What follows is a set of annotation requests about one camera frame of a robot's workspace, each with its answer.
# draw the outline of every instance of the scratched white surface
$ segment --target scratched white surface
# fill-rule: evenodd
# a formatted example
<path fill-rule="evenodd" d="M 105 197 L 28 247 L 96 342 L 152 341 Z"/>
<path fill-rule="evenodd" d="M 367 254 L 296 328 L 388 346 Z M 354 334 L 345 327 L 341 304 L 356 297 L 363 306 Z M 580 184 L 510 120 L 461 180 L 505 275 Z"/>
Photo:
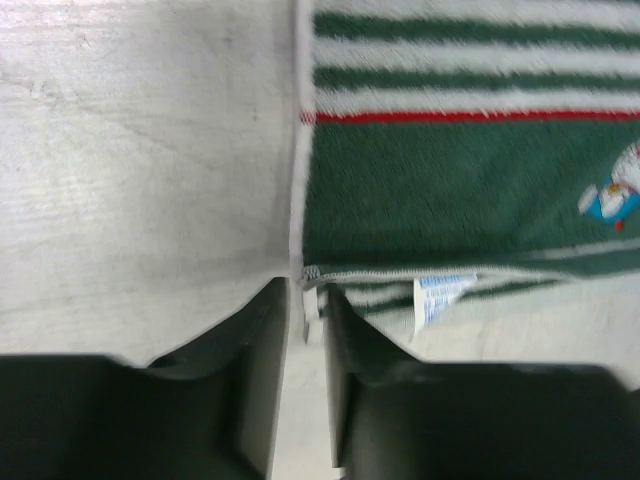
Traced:
<path fill-rule="evenodd" d="M 0 0 L 0 352 L 143 363 L 286 273 L 291 8 Z M 453 309 L 410 348 L 633 383 L 637 282 Z M 300 330 L 294 308 L 273 478 L 329 480 L 324 358 Z"/>

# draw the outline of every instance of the folded towel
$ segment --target folded towel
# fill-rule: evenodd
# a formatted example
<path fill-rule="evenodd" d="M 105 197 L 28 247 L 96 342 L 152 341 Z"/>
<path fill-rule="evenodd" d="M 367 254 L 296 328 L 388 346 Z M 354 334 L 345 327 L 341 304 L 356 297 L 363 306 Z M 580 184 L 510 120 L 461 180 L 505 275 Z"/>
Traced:
<path fill-rule="evenodd" d="M 503 292 L 640 267 L 640 4 L 299 7 L 305 286 L 476 273 Z"/>

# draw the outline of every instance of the white tag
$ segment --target white tag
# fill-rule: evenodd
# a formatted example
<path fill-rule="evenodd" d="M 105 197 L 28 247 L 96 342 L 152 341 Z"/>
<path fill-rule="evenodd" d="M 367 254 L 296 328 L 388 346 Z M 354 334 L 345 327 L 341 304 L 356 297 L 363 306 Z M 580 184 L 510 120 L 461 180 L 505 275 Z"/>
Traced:
<path fill-rule="evenodd" d="M 414 333 L 422 330 L 449 305 L 460 298 L 478 280 L 478 276 L 447 275 L 420 277 L 413 281 L 415 310 Z"/>

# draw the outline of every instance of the embroidered cartoon figure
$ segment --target embroidered cartoon figure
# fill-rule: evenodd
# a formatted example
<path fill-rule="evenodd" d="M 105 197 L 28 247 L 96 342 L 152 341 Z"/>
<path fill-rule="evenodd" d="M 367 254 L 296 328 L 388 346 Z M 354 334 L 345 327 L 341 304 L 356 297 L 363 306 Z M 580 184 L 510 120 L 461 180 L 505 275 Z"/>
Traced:
<path fill-rule="evenodd" d="M 618 157 L 604 187 L 598 192 L 589 185 L 580 197 L 578 209 L 621 231 L 624 219 L 640 208 L 640 142 Z"/>

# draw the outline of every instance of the red stripe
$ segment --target red stripe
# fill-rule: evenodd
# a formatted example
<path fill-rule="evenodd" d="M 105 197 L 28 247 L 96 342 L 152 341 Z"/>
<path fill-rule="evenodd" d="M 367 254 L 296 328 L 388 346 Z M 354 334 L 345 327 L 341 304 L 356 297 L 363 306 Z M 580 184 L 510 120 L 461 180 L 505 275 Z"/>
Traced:
<path fill-rule="evenodd" d="M 345 115 L 302 112 L 303 123 L 498 123 L 536 120 L 615 122 L 640 119 L 640 111 L 530 110 L 528 112 L 364 112 Z"/>

